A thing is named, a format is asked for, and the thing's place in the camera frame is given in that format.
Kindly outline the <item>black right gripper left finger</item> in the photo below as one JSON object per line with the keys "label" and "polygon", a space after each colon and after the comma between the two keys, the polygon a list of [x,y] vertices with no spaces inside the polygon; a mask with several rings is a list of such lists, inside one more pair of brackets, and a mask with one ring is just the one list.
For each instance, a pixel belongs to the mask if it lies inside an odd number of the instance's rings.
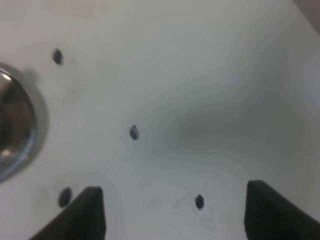
{"label": "black right gripper left finger", "polygon": [[104,240],[106,216],[101,187],[85,188],[56,218],[35,234],[33,240]]}

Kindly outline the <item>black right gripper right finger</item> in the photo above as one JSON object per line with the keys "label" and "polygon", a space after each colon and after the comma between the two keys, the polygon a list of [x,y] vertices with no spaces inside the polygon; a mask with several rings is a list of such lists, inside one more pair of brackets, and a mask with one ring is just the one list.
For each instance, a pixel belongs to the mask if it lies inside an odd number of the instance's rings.
{"label": "black right gripper right finger", "polygon": [[262,180],[246,188],[244,229],[249,240],[318,240],[320,222]]}

